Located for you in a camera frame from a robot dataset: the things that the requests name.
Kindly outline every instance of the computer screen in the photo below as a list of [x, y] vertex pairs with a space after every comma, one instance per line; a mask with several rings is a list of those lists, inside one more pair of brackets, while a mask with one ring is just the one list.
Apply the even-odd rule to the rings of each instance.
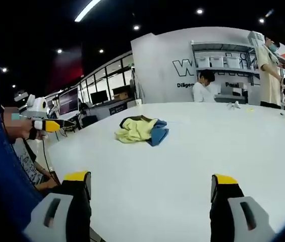
[[60, 95], [60, 114], [78, 110], [78, 88]]
[[93, 105], [97, 104], [97, 103], [108, 101], [106, 90], [101, 91], [101, 92], [92, 93], [91, 98], [92, 98], [92, 104]]

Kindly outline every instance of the window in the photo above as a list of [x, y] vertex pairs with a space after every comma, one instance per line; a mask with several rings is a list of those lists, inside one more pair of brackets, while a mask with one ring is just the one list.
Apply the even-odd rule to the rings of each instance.
[[114, 62], [106, 67], [107, 74], [110, 75], [121, 69], [121, 61]]
[[124, 78], [126, 79], [126, 84], [130, 85], [130, 80], [131, 80], [131, 70], [128, 70], [126, 72], [124, 72]]
[[82, 87], [82, 95], [83, 95], [83, 102], [89, 102], [89, 97], [88, 97], [88, 93], [87, 93], [87, 88], [86, 88], [86, 82], [85, 80], [81, 83], [81, 87]]
[[88, 85], [88, 87], [87, 87], [88, 93], [90, 95], [90, 99], [92, 100], [91, 94], [96, 92], [95, 83], [94, 83], [94, 75], [87, 78], [86, 81], [87, 81], [87, 85]]
[[115, 74], [111, 77], [108, 78], [108, 84], [110, 86], [110, 92], [111, 92], [111, 99], [114, 99], [113, 97], [113, 89], [117, 87], [122, 87], [124, 86], [124, 81], [123, 81], [123, 75], [122, 73], [120, 74]]
[[108, 93], [108, 88], [107, 88], [107, 82], [106, 82], [106, 77], [105, 77], [105, 69], [103, 68], [102, 70], [98, 71], [96, 74], [95, 74], [95, 77], [96, 77], [96, 88], [97, 88], [97, 91], [98, 92], [101, 92], [101, 91], [106, 91], [107, 93], [107, 98], [109, 100], [110, 99], [110, 96], [109, 96], [109, 93]]
[[123, 67], [128, 67], [130, 65], [132, 65], [134, 62], [133, 62], [133, 55], [129, 55], [127, 57], [124, 57], [122, 59], [123, 61]]

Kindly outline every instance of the hand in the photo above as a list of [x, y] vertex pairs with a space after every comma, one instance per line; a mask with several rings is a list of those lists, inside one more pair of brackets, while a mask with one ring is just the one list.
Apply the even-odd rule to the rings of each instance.
[[57, 183], [52, 178], [49, 179], [48, 181], [46, 181], [45, 184], [46, 184], [46, 188], [48, 188], [48, 189], [54, 188], [57, 186]]
[[52, 178], [51, 174], [49, 173], [49, 171], [43, 169], [42, 171], [40, 171], [41, 174], [48, 176], [49, 178]]

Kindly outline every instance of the ceiling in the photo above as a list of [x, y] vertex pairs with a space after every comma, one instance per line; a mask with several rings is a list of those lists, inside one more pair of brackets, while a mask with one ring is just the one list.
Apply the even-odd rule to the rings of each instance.
[[[183, 28], [226, 26], [259, 32], [273, 31], [285, 44], [285, 5], [243, 1], [228, 5], [192, 0], [102, 0], [79, 23], [75, 17], [90, 0], [0, 1], [0, 96], [5, 103], [24, 89], [45, 95], [52, 61], [58, 48], [82, 46], [84, 74], [129, 51], [130, 41], [147, 33]], [[203, 15], [195, 14], [202, 7]], [[258, 19], [271, 8], [264, 25]], [[139, 24], [139, 31], [133, 25]]]

